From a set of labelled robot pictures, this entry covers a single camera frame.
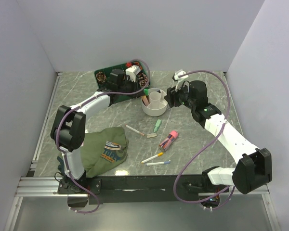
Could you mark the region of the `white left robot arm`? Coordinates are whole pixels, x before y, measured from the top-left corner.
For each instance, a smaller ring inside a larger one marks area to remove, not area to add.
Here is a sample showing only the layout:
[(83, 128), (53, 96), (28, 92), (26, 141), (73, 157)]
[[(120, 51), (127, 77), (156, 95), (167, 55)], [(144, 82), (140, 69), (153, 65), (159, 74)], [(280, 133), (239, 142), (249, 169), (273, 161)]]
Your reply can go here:
[(142, 92), (148, 85), (151, 75), (141, 89), (135, 92), (102, 92), (97, 91), (91, 97), (71, 107), (60, 106), (53, 123), (51, 138), (54, 140), (64, 163), (64, 172), (71, 178), (69, 187), (75, 193), (82, 193), (87, 182), (82, 177), (85, 174), (80, 146), (85, 138), (86, 121), (100, 110), (111, 105), (111, 97), (115, 95), (132, 96)]

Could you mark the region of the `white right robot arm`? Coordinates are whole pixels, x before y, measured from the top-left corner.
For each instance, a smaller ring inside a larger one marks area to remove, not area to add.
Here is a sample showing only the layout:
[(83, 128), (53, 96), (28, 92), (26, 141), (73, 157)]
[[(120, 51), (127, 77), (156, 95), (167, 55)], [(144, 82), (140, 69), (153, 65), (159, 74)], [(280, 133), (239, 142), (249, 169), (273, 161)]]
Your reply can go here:
[(236, 163), (235, 168), (211, 167), (203, 171), (201, 185), (205, 191), (212, 192), (218, 185), (225, 185), (248, 194), (272, 181), (269, 150), (260, 149), (245, 139), (222, 112), (209, 103), (203, 81), (191, 81), (180, 89), (168, 88), (164, 98), (170, 107), (183, 105), (189, 108), (193, 119), (217, 138)]

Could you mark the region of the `white round pen holder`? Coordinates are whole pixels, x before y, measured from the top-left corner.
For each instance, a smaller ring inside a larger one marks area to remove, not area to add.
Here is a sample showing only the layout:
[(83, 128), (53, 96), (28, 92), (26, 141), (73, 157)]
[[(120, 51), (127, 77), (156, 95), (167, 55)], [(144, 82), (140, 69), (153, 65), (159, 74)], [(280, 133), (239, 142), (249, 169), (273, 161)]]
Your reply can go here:
[(147, 96), (150, 104), (145, 106), (141, 100), (142, 110), (152, 117), (157, 117), (165, 113), (168, 103), (164, 99), (166, 92), (159, 88), (150, 88), (149, 95)]

